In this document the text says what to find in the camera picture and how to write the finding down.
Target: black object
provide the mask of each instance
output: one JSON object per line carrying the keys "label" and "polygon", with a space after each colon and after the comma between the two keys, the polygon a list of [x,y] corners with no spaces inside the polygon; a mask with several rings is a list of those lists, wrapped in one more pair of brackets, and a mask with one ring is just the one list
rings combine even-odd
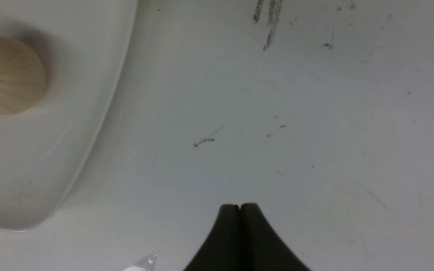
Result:
{"label": "black object", "polygon": [[226,204],[185,271],[310,271],[284,244],[257,204]]}

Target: clear plastic piece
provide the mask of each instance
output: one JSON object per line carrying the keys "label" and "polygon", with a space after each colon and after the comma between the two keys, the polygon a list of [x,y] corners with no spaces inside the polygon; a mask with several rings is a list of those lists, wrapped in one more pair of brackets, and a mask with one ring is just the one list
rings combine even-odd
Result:
{"label": "clear plastic piece", "polygon": [[153,271],[155,269],[155,264],[157,262],[157,257],[160,250],[155,250],[152,254],[141,258],[136,261],[132,266],[125,269],[124,271]]}

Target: white porcelain surface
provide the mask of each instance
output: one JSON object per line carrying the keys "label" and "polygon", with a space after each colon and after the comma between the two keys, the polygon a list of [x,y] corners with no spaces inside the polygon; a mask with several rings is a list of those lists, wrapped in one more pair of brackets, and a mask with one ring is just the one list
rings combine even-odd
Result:
{"label": "white porcelain surface", "polygon": [[60,207],[83,166],[118,81],[136,2],[0,0],[0,36],[41,55],[47,94],[0,116],[0,229],[28,230]]}
{"label": "white porcelain surface", "polygon": [[265,52],[256,3],[140,2],[86,167],[0,271],[181,271],[243,202],[314,271],[434,270],[434,2],[284,0]]}

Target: scratch mark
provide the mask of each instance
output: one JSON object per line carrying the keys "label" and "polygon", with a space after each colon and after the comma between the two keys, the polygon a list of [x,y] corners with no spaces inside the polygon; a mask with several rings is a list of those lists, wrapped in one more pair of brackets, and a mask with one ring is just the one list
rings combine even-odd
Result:
{"label": "scratch mark", "polygon": [[367,186],[365,186],[364,184],[352,180],[349,177],[346,177],[350,182],[352,182],[353,184],[361,187],[361,189],[363,189],[369,196],[371,196],[381,207],[383,207],[386,211],[388,211],[388,213],[391,214],[391,216],[393,217],[393,219],[396,219],[396,216],[393,214],[393,211],[391,211],[391,209],[377,196],[375,195],[375,193],[373,193]]}
{"label": "scratch mark", "polygon": [[420,211],[423,210],[422,194],[420,193]]}
{"label": "scratch mark", "polygon": [[153,156],[152,161],[150,162],[150,165],[148,166],[148,169],[149,169],[149,170],[152,169],[153,166],[155,165],[155,163],[157,162],[157,158],[158,158],[159,154],[160,154],[160,150],[158,150],[158,151],[155,153],[155,155]]}
{"label": "scratch mark", "polygon": [[269,3],[269,20],[267,21],[268,26],[272,23],[272,18],[274,17],[275,5],[276,5],[276,0],[270,0],[270,3]]}
{"label": "scratch mark", "polygon": [[334,46],[334,26],[333,26],[333,33],[331,34],[331,48]]}
{"label": "scratch mark", "polygon": [[362,59],[362,58],[358,57],[359,60],[360,60],[363,64],[368,63],[368,61],[371,59],[371,57],[372,57],[374,51],[377,50],[377,49],[380,49],[380,48],[381,48],[381,46],[378,46],[378,47],[376,47],[376,48],[372,48],[371,50],[369,50],[369,53],[368,53],[366,59]]}
{"label": "scratch mark", "polygon": [[274,35],[277,29],[277,23],[279,22],[279,16],[281,15],[283,0],[274,0],[274,1],[275,1],[274,13],[272,15],[272,22],[270,23],[270,31],[269,31],[269,35],[267,36],[267,43],[264,45],[263,48],[264,51],[269,49],[269,47],[272,45],[272,42],[274,41]]}
{"label": "scratch mark", "polygon": [[254,12],[254,23],[255,24],[259,21],[260,11],[262,10],[262,5],[264,5],[264,0],[258,0],[257,1],[257,7],[255,8],[255,12]]}
{"label": "scratch mark", "polygon": [[198,143],[194,143],[194,147],[198,147],[200,144],[204,144],[205,142],[213,142],[215,139],[212,139],[211,137],[217,134],[220,130],[222,130],[231,120],[233,120],[236,115],[238,115],[241,112],[242,108],[237,110],[236,113],[234,113],[229,119],[227,119],[222,125],[220,125],[215,131],[211,132],[207,137],[204,137],[201,141]]}
{"label": "scratch mark", "polygon": [[367,249],[365,239],[363,238],[363,235],[361,234],[361,232],[359,232],[359,238],[361,239],[361,242],[363,243],[363,248],[365,249],[366,253],[368,254],[368,256],[371,256],[371,253]]}
{"label": "scratch mark", "polygon": [[374,52],[374,48],[372,48],[371,50],[369,50],[369,53],[368,53],[366,59],[360,59],[361,62],[363,64],[366,64],[369,61],[369,59],[371,58],[371,56],[373,55],[373,52]]}

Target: black scuff mark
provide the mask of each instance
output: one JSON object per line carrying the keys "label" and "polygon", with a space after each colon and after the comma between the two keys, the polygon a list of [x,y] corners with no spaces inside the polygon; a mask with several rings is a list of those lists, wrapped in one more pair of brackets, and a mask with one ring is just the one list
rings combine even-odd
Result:
{"label": "black scuff mark", "polygon": [[274,17],[274,9],[276,7],[276,0],[271,0],[269,3],[269,19],[267,20],[267,25],[270,26],[272,24],[272,19]]}
{"label": "black scuff mark", "polygon": [[264,48],[262,48],[264,51],[269,49],[274,42],[274,35],[276,33],[277,24],[279,23],[279,16],[281,15],[282,1],[283,0],[272,0],[272,2],[275,2],[275,4],[270,5],[270,7],[273,7],[274,12],[272,13],[272,21],[270,22],[270,31],[267,36],[267,42],[264,45]]}
{"label": "black scuff mark", "polygon": [[267,137],[267,138],[270,138],[270,137],[272,137],[272,135],[273,135],[275,132],[278,132],[279,130],[284,129],[284,128],[287,128],[287,125],[281,125],[279,128],[277,128],[277,129],[275,129],[274,131],[269,132],[268,134],[266,134],[266,137]]}
{"label": "black scuff mark", "polygon": [[371,57],[372,57],[374,51],[377,50],[377,49],[380,49],[380,48],[381,48],[381,46],[378,46],[378,47],[376,47],[376,48],[371,48],[371,49],[369,50],[368,54],[367,54],[366,59],[362,59],[362,58],[360,58],[359,60],[361,60],[361,62],[362,62],[363,64],[367,64],[368,61],[371,59]]}
{"label": "black scuff mark", "polygon": [[234,113],[230,118],[228,118],[224,123],[222,123],[222,125],[220,125],[217,129],[215,129],[213,132],[211,132],[207,137],[204,137],[199,142],[194,143],[193,146],[195,148],[197,148],[198,146],[200,146],[201,144],[204,144],[206,142],[214,142],[215,139],[213,138],[213,136],[215,134],[217,134],[220,130],[222,130],[227,124],[229,124],[229,122],[231,122],[231,120],[233,120],[241,112],[241,110],[242,110],[242,108],[237,110],[236,113]]}
{"label": "black scuff mark", "polygon": [[193,146],[196,148],[200,146],[200,144],[204,144],[205,142],[213,142],[213,141],[215,141],[215,139],[202,139],[200,142],[194,143]]}
{"label": "black scuff mark", "polygon": [[332,48],[334,47],[334,26],[331,33],[331,43],[324,43],[323,45],[321,45],[321,47],[327,47],[329,50],[332,50]]}
{"label": "black scuff mark", "polygon": [[258,0],[257,1],[257,7],[255,8],[254,12],[254,23],[256,24],[260,19],[260,12],[262,10],[262,6],[264,5],[264,0]]}

